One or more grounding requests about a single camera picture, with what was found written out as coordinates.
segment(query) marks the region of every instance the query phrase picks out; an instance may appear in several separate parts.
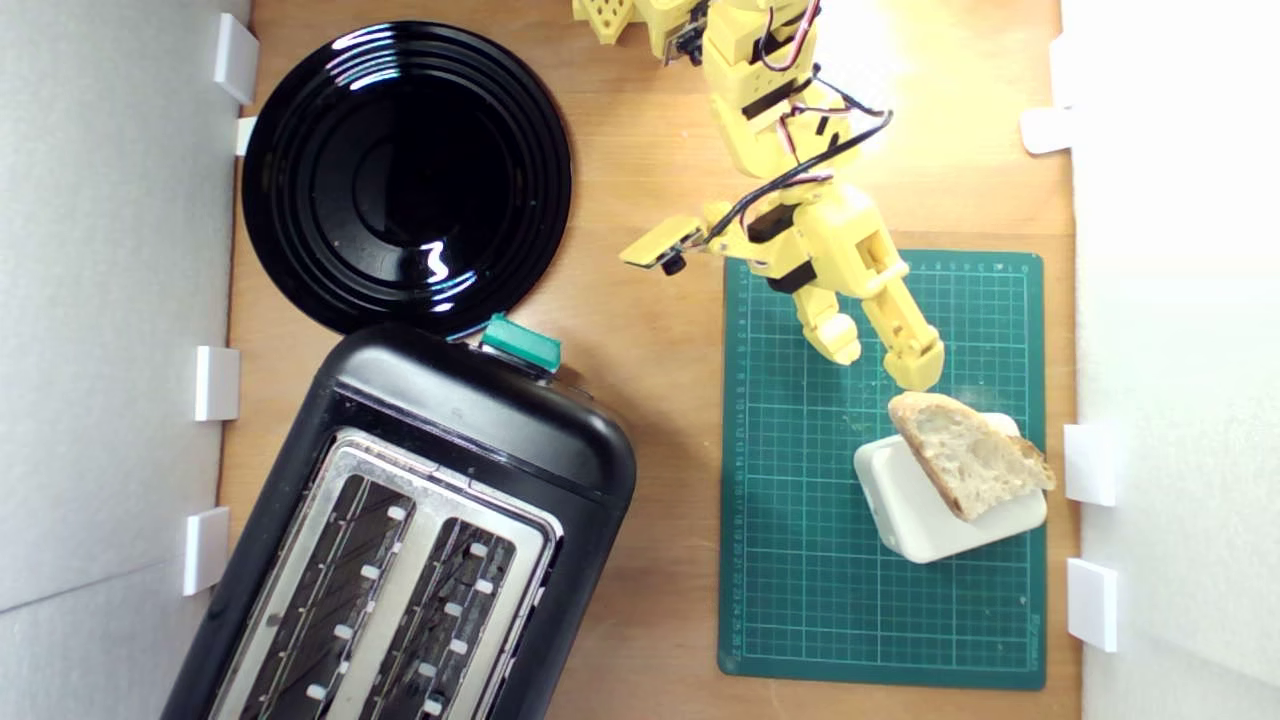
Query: green cutting mat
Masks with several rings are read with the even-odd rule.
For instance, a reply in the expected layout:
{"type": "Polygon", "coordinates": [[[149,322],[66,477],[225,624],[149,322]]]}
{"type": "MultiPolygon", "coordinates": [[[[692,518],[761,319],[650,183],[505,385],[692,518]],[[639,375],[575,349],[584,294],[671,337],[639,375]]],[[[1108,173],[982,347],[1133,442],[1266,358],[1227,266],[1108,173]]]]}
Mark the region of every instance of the green cutting mat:
{"type": "MultiPolygon", "coordinates": [[[[937,389],[1005,413],[1044,447],[1043,265],[1036,255],[905,251],[947,343],[937,389]]],[[[863,357],[822,359],[791,297],[726,272],[719,665],[733,675],[1039,689],[1044,529],[931,565],[884,547],[852,469],[893,434],[899,392],[855,302],[863,357]]]]}

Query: yellow 3d printed part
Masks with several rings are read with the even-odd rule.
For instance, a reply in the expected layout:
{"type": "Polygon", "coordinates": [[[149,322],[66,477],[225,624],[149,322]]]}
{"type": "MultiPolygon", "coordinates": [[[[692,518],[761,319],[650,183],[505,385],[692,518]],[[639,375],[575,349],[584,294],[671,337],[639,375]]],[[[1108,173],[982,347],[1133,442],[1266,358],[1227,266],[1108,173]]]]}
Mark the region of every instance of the yellow 3d printed part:
{"type": "Polygon", "coordinates": [[[737,169],[774,178],[736,205],[708,205],[700,218],[672,218],[621,259],[675,274],[684,254],[705,251],[748,263],[769,287],[792,296],[801,332],[833,363],[861,356],[858,327],[838,296],[861,300],[884,343],[884,369],[906,389],[942,375],[945,348],[902,282],[908,266],[872,200],[845,179],[856,146],[891,113],[870,110],[817,77],[819,0],[575,0],[573,13],[602,42],[621,22],[641,19],[654,55],[672,50],[703,68],[710,110],[737,169]],[[691,33],[700,33],[690,42],[691,33]],[[851,115],[879,118],[856,131],[851,115]]]}

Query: wooden table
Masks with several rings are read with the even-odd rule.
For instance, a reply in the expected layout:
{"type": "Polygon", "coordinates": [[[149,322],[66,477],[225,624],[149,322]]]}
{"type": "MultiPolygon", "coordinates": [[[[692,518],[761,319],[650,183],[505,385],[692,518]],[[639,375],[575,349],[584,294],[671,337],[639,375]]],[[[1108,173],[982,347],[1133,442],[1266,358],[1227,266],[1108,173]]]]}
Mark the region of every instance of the wooden table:
{"type": "MultiPolygon", "coordinates": [[[[883,29],[876,51],[890,72],[897,120],[867,149],[859,182],[899,245],[1044,258],[1048,450],[1061,469],[1060,427],[1075,407],[1070,165],[1062,156],[1029,158],[1018,137],[1018,114],[1048,101],[1056,4],[864,0],[860,12],[883,29]]],[[[621,416],[640,478],[550,717],[1078,719],[1080,651],[1066,634],[1064,607],[1078,520],[1061,493],[1050,503],[1043,692],[797,683],[717,670],[722,268],[695,258],[668,279],[616,260],[663,218],[750,187],[714,132],[701,77],[687,64],[663,69],[639,28],[616,47],[598,46],[586,26],[571,22],[567,0],[255,0],[259,102],[314,47],[404,18],[449,22],[511,47],[550,87],[571,128],[570,229],[512,316],[564,342],[572,372],[621,416]]],[[[225,432],[220,489],[236,534],[335,341],[270,284],[237,217],[230,345],[243,352],[243,392],[241,419],[225,432]]]]}

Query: white wall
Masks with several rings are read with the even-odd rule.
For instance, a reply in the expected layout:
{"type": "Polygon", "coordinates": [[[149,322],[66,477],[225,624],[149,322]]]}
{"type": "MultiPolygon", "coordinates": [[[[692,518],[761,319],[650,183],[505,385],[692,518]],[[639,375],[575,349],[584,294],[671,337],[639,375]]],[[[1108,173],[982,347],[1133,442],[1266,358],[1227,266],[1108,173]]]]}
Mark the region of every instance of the white wall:
{"type": "Polygon", "coordinates": [[[1121,447],[1084,507],[1120,577],[1084,715],[1280,717],[1280,44],[1265,3],[1064,3],[1074,110],[1079,416],[1121,447]]]}
{"type": "Polygon", "coordinates": [[[0,1],[0,717],[156,715],[207,602],[179,552],[221,438],[191,420],[227,334],[221,10],[0,1]]]}

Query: white bracket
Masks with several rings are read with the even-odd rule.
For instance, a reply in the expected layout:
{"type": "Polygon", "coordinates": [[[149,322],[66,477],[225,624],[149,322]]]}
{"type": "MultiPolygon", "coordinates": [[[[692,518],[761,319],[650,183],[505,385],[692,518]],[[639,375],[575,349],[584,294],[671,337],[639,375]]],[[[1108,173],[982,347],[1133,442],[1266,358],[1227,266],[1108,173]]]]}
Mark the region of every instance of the white bracket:
{"type": "Polygon", "coordinates": [[[248,152],[248,137],[253,135],[253,126],[257,124],[257,115],[241,118],[236,124],[236,156],[243,158],[248,152]]]}
{"type": "Polygon", "coordinates": [[[1117,646],[1119,575],[1079,557],[1066,561],[1066,630],[1103,652],[1117,646]]]}
{"type": "Polygon", "coordinates": [[[1066,497],[1115,507],[1116,433],[1101,425],[1062,425],[1066,497]]]}
{"type": "Polygon", "coordinates": [[[1080,92],[1080,63],[1074,37],[1064,29],[1048,44],[1048,74],[1052,108],[1029,108],[1018,120],[1023,147],[1032,155],[1066,150],[1075,143],[1075,106],[1080,92]]]}
{"type": "Polygon", "coordinates": [[[187,516],[182,594],[193,596],[221,579],[230,544],[230,519],[227,507],[187,516]]]}
{"type": "Polygon", "coordinates": [[[239,416],[239,350],[196,348],[196,420],[234,420],[239,416]]]}
{"type": "Polygon", "coordinates": [[[230,13],[223,13],[218,18],[214,82],[241,105],[253,101],[253,85],[257,82],[257,38],[230,13]]]}

